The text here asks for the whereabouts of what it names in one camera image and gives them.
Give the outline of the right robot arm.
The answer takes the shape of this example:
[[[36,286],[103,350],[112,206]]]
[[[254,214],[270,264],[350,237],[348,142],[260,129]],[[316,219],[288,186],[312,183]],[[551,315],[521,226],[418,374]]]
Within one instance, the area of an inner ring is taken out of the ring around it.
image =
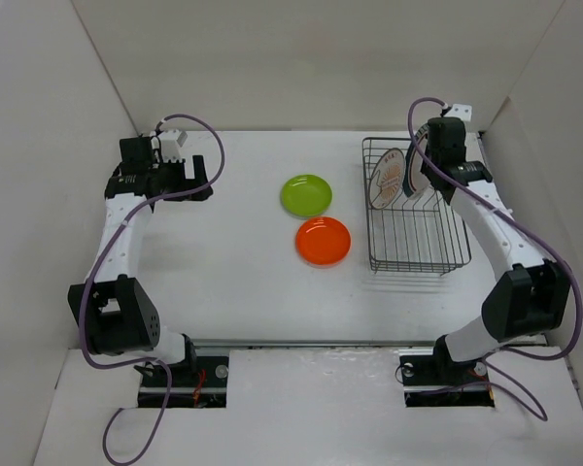
[[[472,231],[497,280],[480,316],[439,337],[431,356],[415,367],[428,385],[460,385],[486,354],[518,337],[557,328],[570,284],[559,263],[516,228],[485,165],[467,161],[463,122],[433,117],[427,132],[422,172]]]

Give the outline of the teal rimmed white plate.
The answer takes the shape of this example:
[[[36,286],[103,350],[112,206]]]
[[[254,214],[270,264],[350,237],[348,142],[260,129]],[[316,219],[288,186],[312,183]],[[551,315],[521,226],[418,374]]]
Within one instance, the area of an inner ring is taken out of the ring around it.
[[[429,128],[426,124],[421,126],[415,133],[415,141],[422,149],[422,152],[426,152],[428,136]],[[416,146],[413,143],[410,143],[409,145],[405,155],[405,162],[406,173],[402,183],[404,194],[408,199],[416,199],[422,196],[424,192],[430,187],[430,181],[422,172],[424,159],[420,156],[419,152],[416,150]]]

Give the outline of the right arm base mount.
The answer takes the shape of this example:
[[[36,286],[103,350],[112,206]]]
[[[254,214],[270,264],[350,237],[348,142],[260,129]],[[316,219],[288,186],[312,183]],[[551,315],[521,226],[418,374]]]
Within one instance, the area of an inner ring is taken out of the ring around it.
[[[441,366],[433,355],[402,353],[395,374],[407,408],[495,406],[488,369],[480,359]]]

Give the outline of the orange sunburst pattern plate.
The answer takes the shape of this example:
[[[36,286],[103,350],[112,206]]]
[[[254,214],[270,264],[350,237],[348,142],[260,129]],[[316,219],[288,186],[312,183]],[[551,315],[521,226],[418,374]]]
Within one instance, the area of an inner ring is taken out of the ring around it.
[[[369,183],[368,199],[372,209],[389,207],[399,194],[404,179],[405,158],[400,149],[387,150],[376,163]]]

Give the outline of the green plate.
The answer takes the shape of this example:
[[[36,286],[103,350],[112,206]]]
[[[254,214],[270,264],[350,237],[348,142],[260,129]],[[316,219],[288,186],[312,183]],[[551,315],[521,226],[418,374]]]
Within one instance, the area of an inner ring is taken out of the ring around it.
[[[313,175],[297,175],[282,186],[280,200],[285,210],[299,217],[320,216],[330,206],[332,189],[323,178]]]

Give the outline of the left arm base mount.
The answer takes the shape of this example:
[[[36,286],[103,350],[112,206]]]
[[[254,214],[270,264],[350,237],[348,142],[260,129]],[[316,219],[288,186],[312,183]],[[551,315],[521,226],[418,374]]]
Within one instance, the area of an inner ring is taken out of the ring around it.
[[[229,356],[206,354],[197,357],[197,368],[170,366],[172,385],[168,409],[218,409],[226,407]],[[167,377],[159,365],[135,366],[141,375],[138,408],[160,408],[166,395]]]

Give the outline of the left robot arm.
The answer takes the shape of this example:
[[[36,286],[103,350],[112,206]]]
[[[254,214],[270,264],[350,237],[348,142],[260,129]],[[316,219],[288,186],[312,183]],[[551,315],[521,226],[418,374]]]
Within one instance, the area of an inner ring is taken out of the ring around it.
[[[96,259],[83,283],[68,290],[68,303],[88,355],[134,354],[164,362],[164,373],[178,385],[197,376],[189,337],[168,330],[137,279],[144,234],[154,204],[204,201],[208,184],[204,158],[192,159],[186,174],[180,130],[120,140],[121,161],[105,190],[105,224]]]

